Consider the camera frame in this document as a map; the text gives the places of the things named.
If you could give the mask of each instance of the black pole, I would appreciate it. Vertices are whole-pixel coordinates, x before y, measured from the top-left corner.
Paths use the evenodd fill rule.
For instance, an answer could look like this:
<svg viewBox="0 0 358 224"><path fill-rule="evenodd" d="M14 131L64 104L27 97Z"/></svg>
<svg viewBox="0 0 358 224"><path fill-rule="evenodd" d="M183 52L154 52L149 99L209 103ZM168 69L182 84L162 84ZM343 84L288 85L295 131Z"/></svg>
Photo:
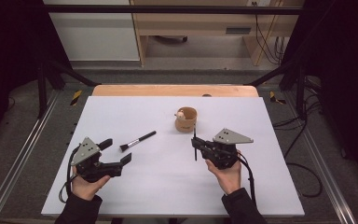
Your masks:
<svg viewBox="0 0 358 224"><path fill-rule="evenodd" d="M316 9L303 7L218 7L218 6L111 6L111 5L28 5L25 9L55 13L169 13L302 15Z"/></svg>

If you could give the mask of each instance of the dark background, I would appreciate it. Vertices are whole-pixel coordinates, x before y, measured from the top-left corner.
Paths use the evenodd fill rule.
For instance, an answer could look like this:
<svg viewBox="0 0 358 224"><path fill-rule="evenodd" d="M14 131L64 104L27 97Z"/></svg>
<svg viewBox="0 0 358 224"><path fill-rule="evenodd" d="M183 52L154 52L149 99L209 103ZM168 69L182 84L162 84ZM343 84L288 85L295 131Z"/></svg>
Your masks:
<svg viewBox="0 0 358 224"><path fill-rule="evenodd" d="M331 2L306 1L304 7L321 12L299 17L283 62L296 56ZM10 91L37 79L41 62L54 59L71 67L48 13L22 10L26 4L43 1L0 1L0 120ZM358 1L336 1L304 52L302 65L307 76L322 82L321 100L337 138L348 157L358 161Z"/></svg>

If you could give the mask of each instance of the human hand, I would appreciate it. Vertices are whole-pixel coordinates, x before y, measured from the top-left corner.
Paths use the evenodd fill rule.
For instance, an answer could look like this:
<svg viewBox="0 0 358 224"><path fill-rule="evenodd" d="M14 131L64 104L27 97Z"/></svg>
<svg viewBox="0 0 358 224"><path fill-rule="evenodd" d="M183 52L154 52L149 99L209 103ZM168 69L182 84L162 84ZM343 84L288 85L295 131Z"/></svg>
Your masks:
<svg viewBox="0 0 358 224"><path fill-rule="evenodd" d="M219 170L210 160L205 161L208 170L214 174L219 182L220 188L226 195L241 188L241 163L236 161L230 168Z"/></svg>
<svg viewBox="0 0 358 224"><path fill-rule="evenodd" d="M73 168L73 172L74 174L76 173L75 166ZM110 175L106 175L97 182L90 183L81 176L77 176L74 180L72 180L72 193L81 199L91 201L98 190L101 189L109 179Z"/></svg>

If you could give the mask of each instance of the white table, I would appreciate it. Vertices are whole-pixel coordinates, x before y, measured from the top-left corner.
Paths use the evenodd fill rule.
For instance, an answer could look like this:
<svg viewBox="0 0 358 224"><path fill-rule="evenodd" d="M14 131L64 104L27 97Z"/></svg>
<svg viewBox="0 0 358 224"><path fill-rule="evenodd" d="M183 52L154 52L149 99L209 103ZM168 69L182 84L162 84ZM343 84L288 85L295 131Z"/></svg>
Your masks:
<svg viewBox="0 0 358 224"><path fill-rule="evenodd" d="M237 145L255 178L257 207L265 217L304 216L296 189L285 165L263 99L259 97L91 96L50 190L43 215L58 216L64 204L58 199L65 182L72 150L87 136L95 143L113 138L101 161L114 162L132 152L122 176L112 178L98 192L101 215L110 217L222 217L223 191L207 170L200 153L194 161L192 133L174 128L176 110L198 110L197 134L204 140L223 128L253 138ZM157 134L122 153L118 147L140 136ZM242 185L250 192L248 172L242 168Z"/></svg>

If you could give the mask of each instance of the wall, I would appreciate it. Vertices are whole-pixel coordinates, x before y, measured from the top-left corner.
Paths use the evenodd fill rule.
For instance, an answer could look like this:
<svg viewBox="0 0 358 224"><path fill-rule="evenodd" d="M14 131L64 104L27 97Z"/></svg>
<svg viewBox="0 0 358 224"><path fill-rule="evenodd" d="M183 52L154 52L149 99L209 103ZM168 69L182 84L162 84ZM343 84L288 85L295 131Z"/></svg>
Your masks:
<svg viewBox="0 0 358 224"><path fill-rule="evenodd" d="M44 0L45 4L128 5L126 0ZM70 61L139 61L130 13L50 13Z"/></svg>

